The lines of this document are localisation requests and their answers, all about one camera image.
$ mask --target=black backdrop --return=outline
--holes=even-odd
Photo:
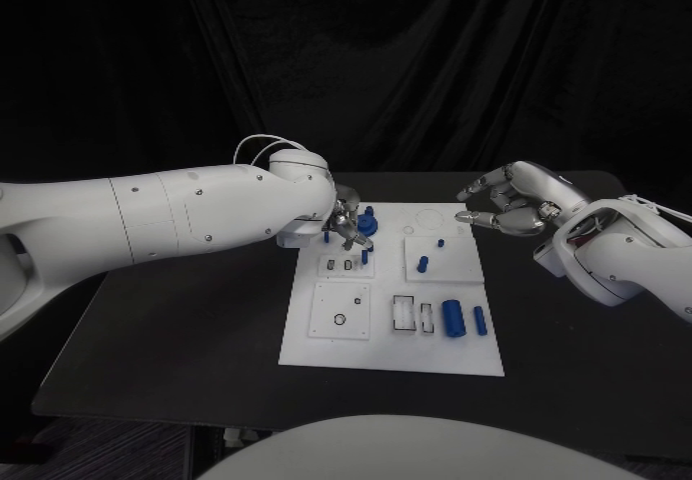
[[[612,171],[692,209],[687,0],[8,0],[0,179],[227,163]]]

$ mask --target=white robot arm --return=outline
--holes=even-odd
[[[358,193],[328,162],[282,150],[270,170],[223,165],[66,183],[0,183],[0,339],[100,272],[277,236],[303,247],[335,230],[364,248]]]
[[[692,322],[692,238],[661,217],[655,204],[636,196],[592,202],[563,177],[524,161],[484,175],[459,200],[488,187],[502,213],[463,211],[461,222],[518,236],[541,233],[554,223],[559,230],[534,251],[551,273],[567,275],[582,292],[609,306],[647,289]]]

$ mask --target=black table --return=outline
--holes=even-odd
[[[567,175],[593,198],[625,192],[608,173]],[[367,201],[450,202],[478,174],[335,177]],[[298,251],[267,241],[110,273],[35,412],[276,430],[425,415],[692,458],[691,325],[649,294],[618,308],[587,299],[533,260],[544,237],[475,234],[505,378],[280,366]]]

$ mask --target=white board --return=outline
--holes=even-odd
[[[380,223],[378,232],[371,237],[376,251],[370,255],[368,274],[373,267],[373,278],[321,276],[325,274],[325,270],[321,269],[321,259],[325,260],[325,255],[331,255],[331,258],[338,260],[342,256],[360,255],[361,250],[357,250],[358,246],[355,246],[351,252],[345,252],[344,241],[335,233],[331,235],[331,243],[325,243],[322,236],[312,239],[311,246],[303,248],[299,254],[279,363],[505,376],[484,283],[459,283],[459,279],[455,278],[448,278],[440,283],[407,281],[407,237],[430,237],[432,248],[439,248],[440,238],[446,239],[446,245],[452,240],[455,247],[449,249],[449,254],[456,256],[455,262],[465,262],[465,259],[465,265],[479,262],[472,228],[455,220],[455,214],[466,209],[465,204],[364,202],[361,213],[370,205],[376,209]],[[440,252],[433,250],[436,262],[445,261],[443,250],[445,247]],[[326,283],[342,284],[342,287],[334,287],[337,290],[332,289],[331,295],[339,295],[344,292],[344,308],[350,302],[354,302],[351,289],[357,288],[345,287],[344,284],[370,285],[368,339],[344,338],[339,330],[337,333],[328,332],[326,338],[311,336],[316,287],[318,284]],[[403,333],[394,329],[396,295],[414,297],[416,332]],[[468,334],[459,338],[448,337],[445,330],[442,303],[452,299],[462,303],[466,320]],[[435,333],[423,331],[422,304],[432,305],[433,318],[426,320],[435,324]],[[481,336],[476,329],[474,317],[476,306],[484,308],[487,336]],[[329,318],[328,312],[319,313],[318,316],[324,319]]]

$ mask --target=robotic hand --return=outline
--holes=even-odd
[[[272,155],[269,171],[234,164],[0,183],[0,339],[70,286],[128,265],[275,235],[282,247],[305,247],[324,230],[345,237],[345,248],[373,247],[357,228],[358,193],[335,184],[325,159],[299,147]]]
[[[615,306],[649,290],[692,322],[692,238],[660,215],[660,209],[692,217],[636,195],[592,202],[573,184],[531,162],[515,162],[465,187],[466,199],[491,187],[502,213],[459,212],[461,222],[517,235],[559,230],[534,251],[557,277],[567,275],[582,292]]]

